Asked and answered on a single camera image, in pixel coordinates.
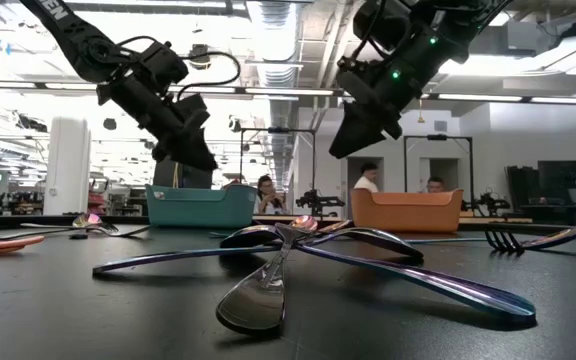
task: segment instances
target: ceiling duct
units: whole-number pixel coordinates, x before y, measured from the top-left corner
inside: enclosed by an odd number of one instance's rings
[[[246,2],[255,29],[255,55],[277,66],[258,66],[259,85],[269,88],[293,88],[296,86],[297,68],[281,65],[295,60],[297,32],[299,29],[299,4],[288,2]],[[270,126],[293,128],[292,101],[270,101]],[[290,167],[289,154],[284,154],[285,139],[269,135],[275,163],[277,185],[283,187]],[[294,136],[288,140],[294,143]]]

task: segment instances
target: metal frame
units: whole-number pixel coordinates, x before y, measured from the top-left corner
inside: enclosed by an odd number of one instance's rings
[[[317,152],[314,150],[317,141],[317,135],[315,130],[309,129],[288,129],[288,128],[241,128],[239,134],[239,182],[243,183],[243,172],[244,172],[244,133],[246,131],[265,131],[269,134],[286,134],[286,133],[309,133],[312,135],[312,185],[311,189],[315,188],[315,167],[317,165],[317,159],[315,158]]]
[[[470,164],[470,201],[473,206],[475,199],[475,171],[473,160],[473,146],[471,136],[448,136],[448,135],[404,135],[404,191],[408,192],[408,139],[426,139],[428,141],[466,140],[468,141],[468,163]]]

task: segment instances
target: white pillar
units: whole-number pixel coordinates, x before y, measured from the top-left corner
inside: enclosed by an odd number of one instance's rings
[[[53,118],[44,215],[87,211],[90,140],[86,119]]]

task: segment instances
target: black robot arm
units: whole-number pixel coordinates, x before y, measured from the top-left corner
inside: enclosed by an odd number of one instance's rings
[[[400,112],[447,60],[468,60],[472,40],[512,0],[369,0],[354,17],[354,33],[362,39],[337,65],[337,82],[354,102],[344,102],[344,119],[330,147],[342,158],[386,137],[401,136]],[[380,46],[383,59],[359,61],[366,43]]]
[[[79,77],[98,84],[99,104],[113,100],[159,140],[153,149],[155,160],[169,155],[201,170],[217,168],[201,128],[210,116],[203,99],[193,95],[173,102],[168,94],[171,83],[188,75],[170,43],[140,37],[152,44],[138,53],[124,48],[126,42],[112,42],[62,0],[20,1],[50,31]]]

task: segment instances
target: black table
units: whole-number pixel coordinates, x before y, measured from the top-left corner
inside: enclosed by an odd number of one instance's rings
[[[527,329],[501,325],[406,281],[293,251],[283,335],[260,341],[226,329],[214,312],[221,297],[272,254],[179,260],[91,276],[94,265],[110,260],[218,243],[206,230],[153,229],[142,238],[53,236],[1,256],[0,360],[576,360],[576,241],[521,257],[492,254],[486,243],[418,245],[428,269],[531,300],[538,325]],[[322,247],[397,257],[351,241]]]

